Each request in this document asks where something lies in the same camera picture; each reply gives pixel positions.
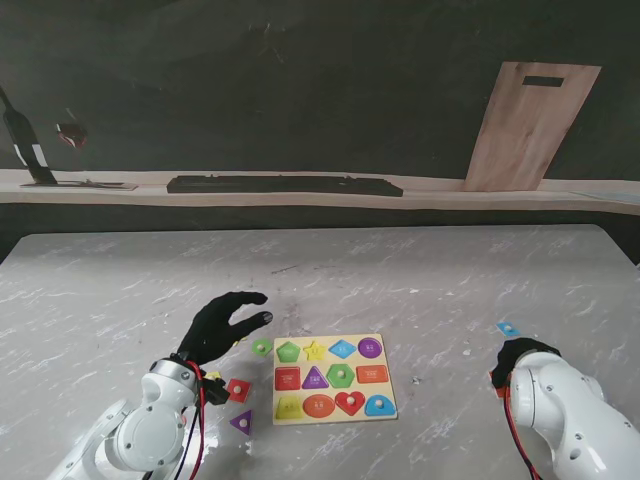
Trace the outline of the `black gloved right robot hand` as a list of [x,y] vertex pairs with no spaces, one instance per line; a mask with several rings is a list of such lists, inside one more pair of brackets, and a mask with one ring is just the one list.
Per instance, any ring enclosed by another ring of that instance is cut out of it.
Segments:
[[546,352],[561,356],[558,349],[531,338],[506,340],[497,354],[497,365],[491,371],[491,382],[496,390],[506,386],[510,373],[517,361],[530,352]]

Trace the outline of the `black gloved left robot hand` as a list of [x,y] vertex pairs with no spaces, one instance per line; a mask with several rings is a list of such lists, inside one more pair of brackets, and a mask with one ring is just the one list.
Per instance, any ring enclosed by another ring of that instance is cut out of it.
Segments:
[[177,355],[199,366],[221,358],[236,342],[273,320],[271,312],[261,311],[231,325],[232,315],[242,306],[264,305],[267,300],[262,293],[245,291],[214,298],[195,315],[177,348]]

